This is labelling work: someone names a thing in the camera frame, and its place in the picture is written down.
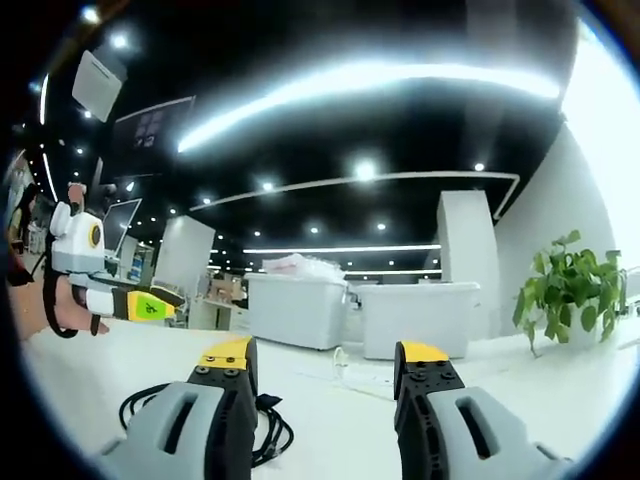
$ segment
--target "person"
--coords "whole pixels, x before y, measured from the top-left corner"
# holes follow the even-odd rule
[[[29,224],[31,215],[36,205],[38,187],[30,183],[25,188],[18,206],[11,215],[11,221],[7,229],[7,241],[9,243],[9,275],[7,280],[11,285],[24,285],[33,281],[31,274],[24,266],[22,253],[25,246],[29,245]]]

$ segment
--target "plastic storage box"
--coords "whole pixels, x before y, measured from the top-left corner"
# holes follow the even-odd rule
[[[245,278],[252,335],[318,350],[340,344],[347,312],[345,281],[259,273]]]
[[[364,285],[357,291],[365,358],[393,359],[400,340],[434,345],[453,358],[466,355],[479,306],[477,283]]]

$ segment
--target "black strap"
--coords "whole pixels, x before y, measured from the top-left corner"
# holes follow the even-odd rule
[[[60,324],[58,323],[58,318],[56,317],[56,285],[58,284],[58,279],[61,276],[62,274],[57,272],[45,274],[44,276],[44,285],[42,287],[44,313],[47,317],[47,321],[49,322],[51,330],[53,330],[56,335],[62,338],[73,338],[78,334],[78,331],[71,328],[62,330],[60,328]]]

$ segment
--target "monitor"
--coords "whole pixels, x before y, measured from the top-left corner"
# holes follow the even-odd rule
[[[127,229],[133,216],[136,214],[142,199],[130,200],[128,202],[114,203],[107,210],[107,214],[102,221],[104,227],[104,249],[105,254],[116,256],[120,245],[127,234]]]

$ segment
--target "desk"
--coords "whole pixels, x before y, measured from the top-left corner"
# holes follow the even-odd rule
[[[123,435],[117,413],[127,396],[185,380],[203,350],[232,336],[106,323],[108,335],[81,332],[64,340],[45,329],[25,344],[44,398],[85,452]],[[611,342],[580,354],[540,338],[543,356],[537,360],[524,335],[476,341],[467,358],[454,363],[467,385],[485,388],[520,416],[531,439],[579,459],[607,426],[637,370],[633,342],[640,323],[625,320],[614,335]],[[259,389],[284,399],[277,409],[296,439],[282,457],[256,469],[254,480],[401,477],[393,430],[393,364],[363,360],[359,344],[344,348],[350,355],[344,381],[376,396],[334,380],[333,352],[258,340]],[[258,441],[264,423],[261,417]]]

